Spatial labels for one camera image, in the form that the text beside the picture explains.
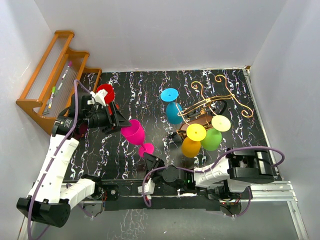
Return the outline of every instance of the pink wine glass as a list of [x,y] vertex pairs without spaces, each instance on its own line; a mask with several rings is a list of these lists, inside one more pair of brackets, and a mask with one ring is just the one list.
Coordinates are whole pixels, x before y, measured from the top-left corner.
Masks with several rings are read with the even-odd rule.
[[155,147],[152,143],[144,143],[146,134],[141,123],[136,119],[132,119],[129,122],[131,126],[121,128],[121,134],[129,143],[141,146],[138,151],[140,157],[143,158],[144,153],[152,154]]

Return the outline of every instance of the white panel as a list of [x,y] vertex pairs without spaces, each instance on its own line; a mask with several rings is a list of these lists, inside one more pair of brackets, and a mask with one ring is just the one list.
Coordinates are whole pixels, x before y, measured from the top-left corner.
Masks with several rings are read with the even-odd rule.
[[286,0],[36,0],[104,71],[252,65]]
[[311,240],[320,235],[320,1],[290,0],[251,68],[254,95],[271,145],[284,151]]
[[0,1],[0,233],[17,239],[16,209],[39,174],[49,136],[15,103],[53,37],[33,0]]

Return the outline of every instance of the green cup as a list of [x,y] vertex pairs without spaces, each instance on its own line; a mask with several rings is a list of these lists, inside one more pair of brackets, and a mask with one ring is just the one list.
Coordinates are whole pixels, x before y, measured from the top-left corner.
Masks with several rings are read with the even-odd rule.
[[214,151],[220,146],[221,141],[221,132],[215,128],[211,128],[208,131],[206,131],[206,136],[201,141],[201,145],[205,150]]

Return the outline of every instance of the blue disc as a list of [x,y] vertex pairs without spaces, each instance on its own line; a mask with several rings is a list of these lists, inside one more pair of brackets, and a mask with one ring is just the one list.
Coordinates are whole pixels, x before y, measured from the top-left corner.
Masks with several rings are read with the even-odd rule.
[[179,93],[176,89],[167,88],[167,89],[163,90],[163,92],[160,95],[160,98],[162,99],[162,101],[172,102],[177,99],[178,95],[179,95]]

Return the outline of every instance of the floor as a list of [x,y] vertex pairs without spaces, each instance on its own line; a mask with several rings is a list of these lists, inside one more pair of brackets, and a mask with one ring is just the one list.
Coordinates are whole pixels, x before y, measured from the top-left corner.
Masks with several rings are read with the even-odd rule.
[[[160,99],[160,93],[166,88],[177,89],[177,101],[182,108],[201,100],[200,92],[191,88],[193,81],[203,84],[206,97],[228,95],[225,83],[215,81],[218,74],[226,76],[232,93],[242,104],[253,109],[253,117],[243,117],[241,111],[245,108],[233,99],[227,100],[228,108],[223,115],[231,120],[232,128],[222,134],[219,149],[202,149],[194,158],[184,157],[180,149],[181,140],[170,137],[170,133],[179,126],[167,122],[167,103]],[[83,81],[92,89],[96,77],[91,73],[83,76]],[[103,73],[99,84],[106,83],[114,87],[115,102],[120,112],[129,120],[138,119],[142,123],[145,142],[154,144],[153,154],[167,165],[201,167],[211,164],[228,147],[267,145],[242,69]],[[216,107],[219,109],[222,105],[217,103]],[[138,155],[138,149],[119,132],[106,136],[99,128],[90,129],[80,141],[65,180],[78,180],[82,174],[101,176],[102,179],[141,179],[145,174],[145,164]]]

